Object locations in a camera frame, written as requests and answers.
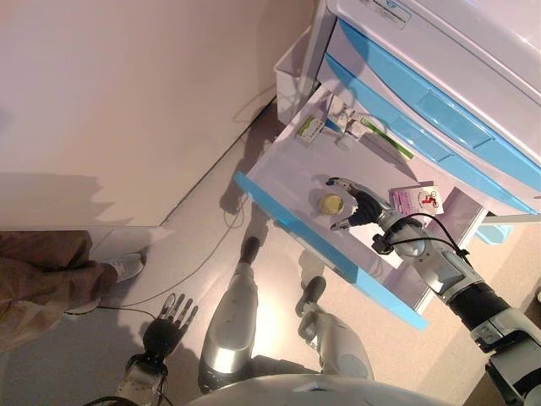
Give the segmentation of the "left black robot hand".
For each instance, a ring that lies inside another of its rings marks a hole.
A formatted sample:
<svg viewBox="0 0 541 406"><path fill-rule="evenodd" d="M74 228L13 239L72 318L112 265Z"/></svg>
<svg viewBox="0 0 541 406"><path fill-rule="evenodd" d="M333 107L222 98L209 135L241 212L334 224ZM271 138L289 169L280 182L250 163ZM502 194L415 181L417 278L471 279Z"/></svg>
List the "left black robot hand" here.
<svg viewBox="0 0 541 406"><path fill-rule="evenodd" d="M166 358L174 352L199 310L186 294L170 294L143 336L145 352Z"/></svg>

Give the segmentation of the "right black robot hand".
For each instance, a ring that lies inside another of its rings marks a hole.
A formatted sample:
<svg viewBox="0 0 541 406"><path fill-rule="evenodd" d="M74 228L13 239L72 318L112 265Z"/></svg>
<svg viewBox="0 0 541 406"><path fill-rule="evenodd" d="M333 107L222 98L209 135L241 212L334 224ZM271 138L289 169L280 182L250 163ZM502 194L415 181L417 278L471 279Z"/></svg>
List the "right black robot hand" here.
<svg viewBox="0 0 541 406"><path fill-rule="evenodd" d="M378 224L386 231L394 222L402 218L402 215L398 211L374 191L351 179L331 177L325 181L325 185L346 190L357 202L357 209L353 214L331 225L332 231L344 230L370 223Z"/></svg>

